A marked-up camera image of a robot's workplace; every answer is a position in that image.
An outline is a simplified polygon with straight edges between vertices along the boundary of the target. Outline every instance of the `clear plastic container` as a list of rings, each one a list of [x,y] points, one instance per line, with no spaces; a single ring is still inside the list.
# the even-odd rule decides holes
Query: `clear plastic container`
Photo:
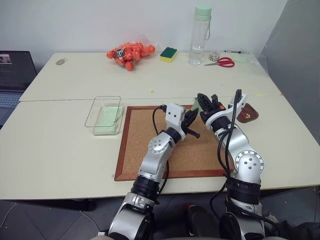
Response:
[[[117,135],[124,112],[120,103],[119,96],[96,96],[84,125],[93,135]]]
[[[209,60],[210,61],[218,61],[220,57],[220,51],[218,50],[212,50],[210,53],[209,53]]]
[[[206,34],[210,32],[211,7],[198,4],[195,7],[189,63],[199,65],[205,48]]]

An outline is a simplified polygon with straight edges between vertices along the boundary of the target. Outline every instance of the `laptop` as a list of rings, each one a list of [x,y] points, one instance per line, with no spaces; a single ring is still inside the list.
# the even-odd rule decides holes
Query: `laptop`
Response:
[[[30,52],[0,50],[0,129],[36,75]]]

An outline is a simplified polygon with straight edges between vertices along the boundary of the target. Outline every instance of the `cork board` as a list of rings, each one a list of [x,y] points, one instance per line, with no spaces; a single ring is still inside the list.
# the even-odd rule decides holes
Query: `cork board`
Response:
[[[128,106],[124,129],[114,175],[115,181],[135,180],[141,162],[147,154],[148,143],[156,132],[152,122],[152,113],[156,106]],[[158,131],[166,129],[165,113],[155,113]],[[169,158],[169,178],[220,177],[225,173],[217,157],[218,142],[213,132],[205,128],[200,116],[189,127],[200,134],[196,138],[187,134],[184,141],[179,141]],[[230,170],[234,165],[230,161]]]

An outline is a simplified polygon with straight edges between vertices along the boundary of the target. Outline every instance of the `water bottle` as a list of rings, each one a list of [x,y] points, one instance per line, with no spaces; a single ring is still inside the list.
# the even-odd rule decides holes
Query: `water bottle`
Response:
[[[210,20],[211,6],[207,4],[198,4],[194,11],[194,22],[189,56],[189,63],[192,65],[199,65],[201,63],[205,41],[210,37]]]

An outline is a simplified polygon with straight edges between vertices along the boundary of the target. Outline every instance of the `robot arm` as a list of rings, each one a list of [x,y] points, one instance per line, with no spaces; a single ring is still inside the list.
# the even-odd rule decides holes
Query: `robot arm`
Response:
[[[222,141],[222,146],[226,148],[227,139],[231,132],[233,113],[235,113],[235,117],[238,116],[246,104],[247,96],[242,94],[241,90],[237,90],[236,96],[228,105],[228,109],[221,102],[218,102],[216,95],[211,98],[212,101],[206,95],[198,94],[197,100],[203,109],[200,116],[206,128],[212,130],[217,140]],[[227,198],[225,202],[227,213],[220,219],[221,237],[247,239],[246,234],[264,237],[263,222],[248,216],[250,213],[262,216],[262,205],[259,199],[260,174],[265,167],[264,160],[250,146],[248,138],[236,124],[234,124],[227,150],[233,160],[235,171],[228,176],[226,181]]]
[[[148,143],[138,176],[115,215],[108,236],[114,240],[147,240],[152,233],[153,208],[159,196],[159,184],[173,149],[186,134],[200,136],[188,127],[196,119],[198,109],[189,110],[177,104],[162,106],[166,130]]]

